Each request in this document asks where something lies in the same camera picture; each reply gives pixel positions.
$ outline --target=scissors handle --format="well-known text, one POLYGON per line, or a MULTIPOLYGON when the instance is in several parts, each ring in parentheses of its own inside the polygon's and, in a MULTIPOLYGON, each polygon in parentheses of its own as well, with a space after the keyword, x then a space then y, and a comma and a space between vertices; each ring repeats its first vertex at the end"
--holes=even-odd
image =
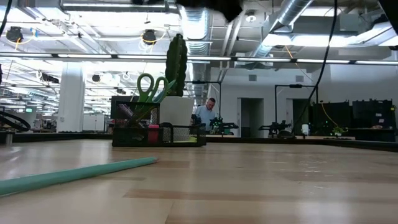
POLYGON ((152 90, 154 89, 154 77, 148 73, 143 73, 141 74, 138 79, 137 79, 137 87, 138 87, 138 92, 139 92, 139 99, 138 102, 139 103, 145 103, 147 102, 147 100, 149 99, 149 94, 152 92, 152 90), (141 80, 144 77, 148 77, 150 79, 150 83, 149 83, 149 88, 147 91, 142 90, 141 88, 141 80))
POLYGON ((162 102, 162 100, 166 97, 167 94, 167 88, 169 86, 169 81, 165 78, 165 77, 159 77, 156 79, 156 83, 155 83, 155 88, 152 91, 152 93, 150 94, 150 96, 148 97, 147 102, 148 103, 160 103, 162 102), (163 90, 159 93, 159 95, 157 95, 155 97, 155 94, 157 92, 157 89, 159 87, 160 81, 163 81, 163 90))

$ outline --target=cactus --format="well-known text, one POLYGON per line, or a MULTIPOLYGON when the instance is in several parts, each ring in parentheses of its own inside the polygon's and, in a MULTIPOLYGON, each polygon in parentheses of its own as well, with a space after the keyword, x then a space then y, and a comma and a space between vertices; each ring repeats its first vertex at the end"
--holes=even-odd
POLYGON ((185 71, 187 70, 188 49, 181 34, 177 34, 169 45, 166 59, 165 76, 169 82, 176 80, 176 84, 171 87, 169 95, 183 96, 185 87, 185 71))

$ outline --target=blue shirt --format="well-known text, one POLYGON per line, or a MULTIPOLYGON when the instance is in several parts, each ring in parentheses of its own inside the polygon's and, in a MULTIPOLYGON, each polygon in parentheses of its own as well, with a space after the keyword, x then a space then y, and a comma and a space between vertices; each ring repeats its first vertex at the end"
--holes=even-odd
POLYGON ((216 117, 216 113, 208 110, 206 106, 199 106, 195 114, 201 119, 202 124, 206 124, 206 131, 210 131, 210 120, 216 117))

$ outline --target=black mesh desk organizer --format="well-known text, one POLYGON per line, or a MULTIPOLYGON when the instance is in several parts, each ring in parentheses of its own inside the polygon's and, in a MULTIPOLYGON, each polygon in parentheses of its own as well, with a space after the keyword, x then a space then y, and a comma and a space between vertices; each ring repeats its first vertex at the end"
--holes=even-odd
POLYGON ((206 128, 159 123, 156 103, 116 102, 114 147, 200 147, 206 145, 206 128))

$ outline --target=green foam tube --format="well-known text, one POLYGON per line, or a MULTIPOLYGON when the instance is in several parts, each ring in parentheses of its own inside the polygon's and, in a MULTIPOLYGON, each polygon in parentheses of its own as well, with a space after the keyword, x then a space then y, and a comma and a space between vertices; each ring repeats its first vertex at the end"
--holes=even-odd
POLYGON ((48 174, 38 174, 9 180, 0 180, 0 195, 40 189, 53 184, 62 184, 73 180, 95 177, 98 175, 149 165, 155 163, 156 161, 156 157, 146 157, 128 161, 113 162, 110 164, 61 170, 48 174))

